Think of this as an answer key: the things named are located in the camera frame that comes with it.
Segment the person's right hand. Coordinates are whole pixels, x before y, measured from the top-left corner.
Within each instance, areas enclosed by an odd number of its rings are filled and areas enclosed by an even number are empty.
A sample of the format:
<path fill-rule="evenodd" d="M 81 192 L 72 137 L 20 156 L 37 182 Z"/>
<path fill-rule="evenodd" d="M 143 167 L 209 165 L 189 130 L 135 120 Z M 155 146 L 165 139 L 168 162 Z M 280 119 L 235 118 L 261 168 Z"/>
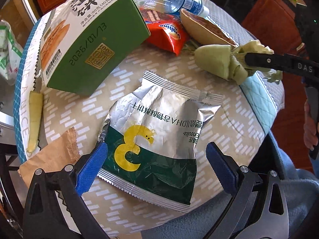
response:
<path fill-rule="evenodd" d="M 306 148 L 310 149 L 311 151 L 314 150 L 314 147 L 318 145 L 318 125 L 315 124 L 314 120 L 311 118 L 310 114 L 310 106 L 308 101 L 305 102 L 304 105 L 304 135 L 303 141 Z"/>

